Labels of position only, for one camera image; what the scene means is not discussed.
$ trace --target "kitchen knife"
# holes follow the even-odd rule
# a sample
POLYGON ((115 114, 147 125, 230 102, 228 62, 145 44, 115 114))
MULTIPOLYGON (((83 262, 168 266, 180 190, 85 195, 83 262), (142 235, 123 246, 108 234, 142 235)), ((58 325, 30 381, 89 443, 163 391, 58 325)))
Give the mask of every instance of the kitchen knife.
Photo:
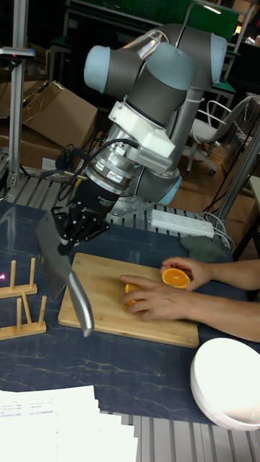
POLYGON ((61 241, 50 212, 47 212, 38 223, 35 233, 41 263, 53 297, 55 298, 65 286, 69 288, 72 305, 83 334, 88 337, 94 329, 91 304, 77 275, 72 270, 69 258, 58 251, 61 241))

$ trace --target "knife handle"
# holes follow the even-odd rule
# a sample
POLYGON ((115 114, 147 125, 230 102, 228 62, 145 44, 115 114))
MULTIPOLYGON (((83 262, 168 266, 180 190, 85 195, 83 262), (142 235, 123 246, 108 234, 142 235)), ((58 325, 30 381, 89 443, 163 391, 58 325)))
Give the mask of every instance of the knife handle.
POLYGON ((71 270, 67 284, 79 324, 83 330, 84 337, 88 337, 94 329, 92 308, 86 292, 83 290, 77 275, 71 270))

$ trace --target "forearm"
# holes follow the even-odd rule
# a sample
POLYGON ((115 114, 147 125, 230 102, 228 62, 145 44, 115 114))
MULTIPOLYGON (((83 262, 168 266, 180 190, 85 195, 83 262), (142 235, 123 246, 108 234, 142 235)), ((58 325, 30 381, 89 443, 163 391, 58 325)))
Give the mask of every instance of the forearm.
POLYGON ((244 290, 260 289, 260 260, 211 263, 208 269, 215 281, 244 290))
POLYGON ((202 295, 197 300, 194 299, 187 317, 227 334, 260 342, 260 304, 258 303, 237 302, 202 295))

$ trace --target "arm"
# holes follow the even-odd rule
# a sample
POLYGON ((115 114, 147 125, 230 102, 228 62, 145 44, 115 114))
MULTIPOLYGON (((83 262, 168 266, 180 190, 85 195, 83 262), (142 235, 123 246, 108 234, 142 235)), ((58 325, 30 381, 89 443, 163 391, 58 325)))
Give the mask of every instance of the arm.
POLYGON ((209 271, 216 281, 244 290, 260 289, 260 260, 211 263, 209 271))
POLYGON ((124 282, 139 285, 122 302, 130 313, 142 313, 143 321, 153 319, 198 321, 242 339, 260 342, 260 305, 175 289, 137 276, 122 276, 124 282))
POLYGON ((193 280, 187 286, 188 291, 212 279, 243 290, 260 289, 260 260, 201 263, 190 258, 169 258, 162 263, 161 273, 170 266, 184 269, 191 275, 193 280))

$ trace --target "orange half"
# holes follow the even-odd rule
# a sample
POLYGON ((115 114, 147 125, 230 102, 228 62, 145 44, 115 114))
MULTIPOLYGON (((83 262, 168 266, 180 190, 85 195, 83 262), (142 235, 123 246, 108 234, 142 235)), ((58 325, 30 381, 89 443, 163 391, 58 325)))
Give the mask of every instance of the orange half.
POLYGON ((162 280, 165 284, 177 287, 179 289, 185 289, 191 282, 189 276, 184 271, 178 268, 168 268, 162 273, 162 280))
MULTIPOLYGON (((136 284, 126 284, 125 294, 128 294, 129 292, 133 292, 134 290, 141 290, 141 287, 137 286, 136 284)), ((130 302, 127 302, 127 305, 132 305, 135 302, 136 300, 130 300, 130 302)))

